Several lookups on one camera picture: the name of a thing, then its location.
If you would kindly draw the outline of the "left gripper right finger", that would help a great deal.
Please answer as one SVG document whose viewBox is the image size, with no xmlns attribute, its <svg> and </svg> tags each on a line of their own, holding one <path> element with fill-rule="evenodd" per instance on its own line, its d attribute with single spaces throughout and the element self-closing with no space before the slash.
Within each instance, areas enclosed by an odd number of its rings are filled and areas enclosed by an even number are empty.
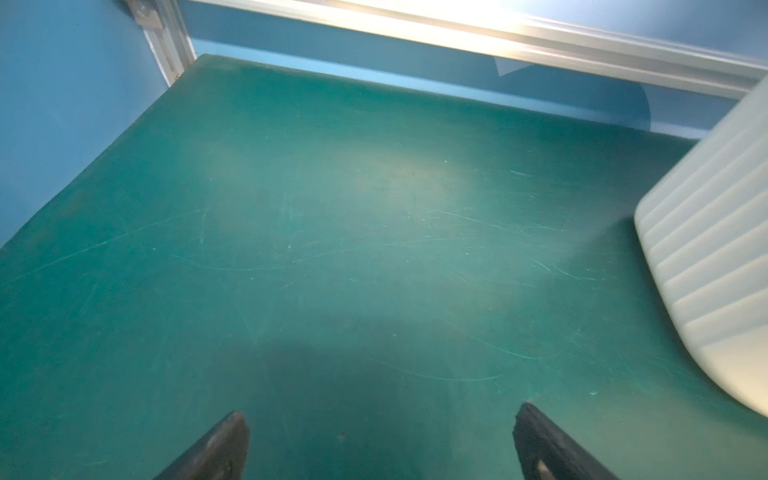
<svg viewBox="0 0 768 480">
<path fill-rule="evenodd" d="M 523 478 L 610 479 L 617 476 L 530 402 L 521 405 L 513 429 Z"/>
</svg>

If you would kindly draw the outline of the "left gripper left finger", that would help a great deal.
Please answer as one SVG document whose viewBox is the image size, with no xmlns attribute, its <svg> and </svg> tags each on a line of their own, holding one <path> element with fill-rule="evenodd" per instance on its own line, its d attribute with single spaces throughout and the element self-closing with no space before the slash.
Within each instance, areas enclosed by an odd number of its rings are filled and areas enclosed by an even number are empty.
<svg viewBox="0 0 768 480">
<path fill-rule="evenodd" d="M 156 480 L 240 480 L 250 429 L 241 411 L 232 411 L 160 472 Z"/>
</svg>

